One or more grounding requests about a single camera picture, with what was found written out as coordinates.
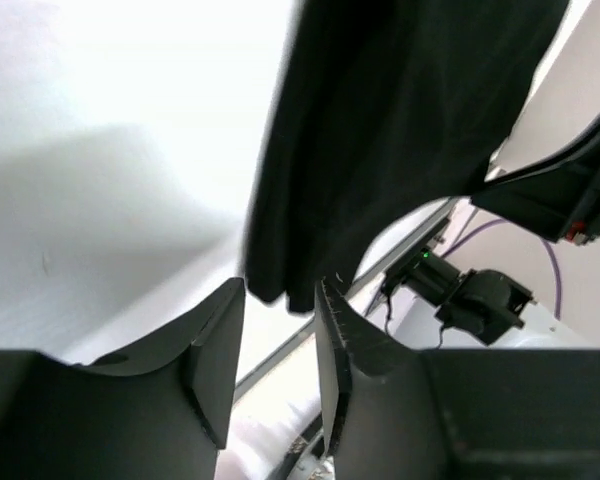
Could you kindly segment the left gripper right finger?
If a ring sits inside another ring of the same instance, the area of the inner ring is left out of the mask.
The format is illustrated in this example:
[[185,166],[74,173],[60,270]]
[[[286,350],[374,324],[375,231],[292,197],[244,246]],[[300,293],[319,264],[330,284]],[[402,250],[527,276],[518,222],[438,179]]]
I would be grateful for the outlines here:
[[316,332],[339,479],[600,479],[600,350],[412,350],[354,311]]

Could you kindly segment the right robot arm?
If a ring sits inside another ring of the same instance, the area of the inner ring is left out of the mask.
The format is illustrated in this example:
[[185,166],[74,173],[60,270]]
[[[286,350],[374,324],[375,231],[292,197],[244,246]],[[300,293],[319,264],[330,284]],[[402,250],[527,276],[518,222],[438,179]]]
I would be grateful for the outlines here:
[[[554,155],[484,183],[473,206],[539,237],[545,246],[586,245],[600,237],[600,115]],[[373,304],[411,289],[435,307],[441,328],[457,328],[485,346],[523,329],[531,292],[494,270],[462,273],[422,239],[386,271]]]

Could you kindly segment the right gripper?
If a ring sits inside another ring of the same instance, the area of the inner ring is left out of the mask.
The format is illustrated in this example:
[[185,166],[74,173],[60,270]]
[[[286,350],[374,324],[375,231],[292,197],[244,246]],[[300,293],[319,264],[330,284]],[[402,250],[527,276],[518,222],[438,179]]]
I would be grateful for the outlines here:
[[600,237],[600,115],[554,155],[484,184],[471,203],[545,240]]

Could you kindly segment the black skirt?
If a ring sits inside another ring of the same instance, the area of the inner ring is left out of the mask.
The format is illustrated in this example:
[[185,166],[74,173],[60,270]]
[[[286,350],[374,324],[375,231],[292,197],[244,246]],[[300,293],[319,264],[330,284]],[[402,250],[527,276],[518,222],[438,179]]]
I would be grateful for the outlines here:
[[248,290],[294,313],[386,228],[467,196],[510,135],[564,1],[308,1],[264,150]]

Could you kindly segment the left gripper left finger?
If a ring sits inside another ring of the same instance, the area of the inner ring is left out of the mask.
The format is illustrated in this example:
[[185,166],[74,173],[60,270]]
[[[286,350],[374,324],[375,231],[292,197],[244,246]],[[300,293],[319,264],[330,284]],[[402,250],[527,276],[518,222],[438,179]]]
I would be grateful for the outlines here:
[[210,479],[224,449],[244,283],[89,365],[0,350],[0,479]]

